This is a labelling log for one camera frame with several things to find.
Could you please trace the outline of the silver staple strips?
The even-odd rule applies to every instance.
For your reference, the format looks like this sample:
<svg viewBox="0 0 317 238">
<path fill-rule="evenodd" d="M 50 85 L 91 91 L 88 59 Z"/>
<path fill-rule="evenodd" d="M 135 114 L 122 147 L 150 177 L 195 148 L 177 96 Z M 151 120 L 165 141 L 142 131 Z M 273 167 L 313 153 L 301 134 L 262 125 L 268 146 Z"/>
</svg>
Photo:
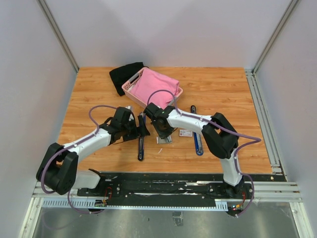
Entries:
<svg viewBox="0 0 317 238">
<path fill-rule="evenodd" d="M 171 138 L 171 135 L 169 135 L 166 138 L 160 138 L 157 136 L 156 141 L 157 141 L 157 144 L 170 144 L 172 143 L 172 138 Z"/>
</svg>

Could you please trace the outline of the red staple box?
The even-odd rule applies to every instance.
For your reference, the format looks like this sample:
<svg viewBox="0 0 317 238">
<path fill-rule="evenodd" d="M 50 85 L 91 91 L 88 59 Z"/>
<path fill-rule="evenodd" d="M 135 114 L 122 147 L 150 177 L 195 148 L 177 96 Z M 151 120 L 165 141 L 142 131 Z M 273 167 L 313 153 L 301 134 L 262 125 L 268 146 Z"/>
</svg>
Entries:
<svg viewBox="0 0 317 238">
<path fill-rule="evenodd" d="M 180 137 L 192 137 L 193 136 L 193 132 L 190 130 L 186 130 L 186 129 L 180 129 L 179 130 L 179 136 Z"/>
</svg>

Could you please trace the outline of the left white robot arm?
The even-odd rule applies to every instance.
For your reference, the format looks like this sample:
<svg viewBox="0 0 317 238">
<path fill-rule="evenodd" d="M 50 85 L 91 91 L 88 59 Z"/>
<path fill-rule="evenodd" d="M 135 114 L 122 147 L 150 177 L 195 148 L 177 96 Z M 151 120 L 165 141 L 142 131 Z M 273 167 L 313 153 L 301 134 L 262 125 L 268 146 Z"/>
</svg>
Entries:
<svg viewBox="0 0 317 238">
<path fill-rule="evenodd" d="M 96 129 L 66 144 L 51 144 L 38 168 L 36 179 L 46 194 L 64 195 L 71 189 L 87 188 L 93 195 L 106 191 L 105 179 L 96 170 L 79 171 L 78 164 L 96 151 L 122 142 L 139 139 L 150 133 L 144 114 L 137 117 L 129 107 L 117 107 L 113 116 L 102 124 L 92 121 Z"/>
</svg>

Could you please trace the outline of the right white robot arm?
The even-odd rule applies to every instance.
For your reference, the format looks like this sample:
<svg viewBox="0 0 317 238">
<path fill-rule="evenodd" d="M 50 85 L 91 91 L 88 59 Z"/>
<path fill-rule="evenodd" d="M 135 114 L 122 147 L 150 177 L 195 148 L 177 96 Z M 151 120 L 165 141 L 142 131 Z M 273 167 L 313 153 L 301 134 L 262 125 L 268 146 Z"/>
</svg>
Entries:
<svg viewBox="0 0 317 238">
<path fill-rule="evenodd" d="M 209 151 L 220 159 L 225 194 L 229 198 L 236 198 L 242 193 L 244 181 L 236 155 L 239 136 L 231 134 L 236 131 L 223 114 L 202 116 L 174 106 L 162 109 L 153 103 L 146 106 L 144 113 L 151 120 L 159 137 L 170 136 L 175 128 L 200 135 Z"/>
</svg>

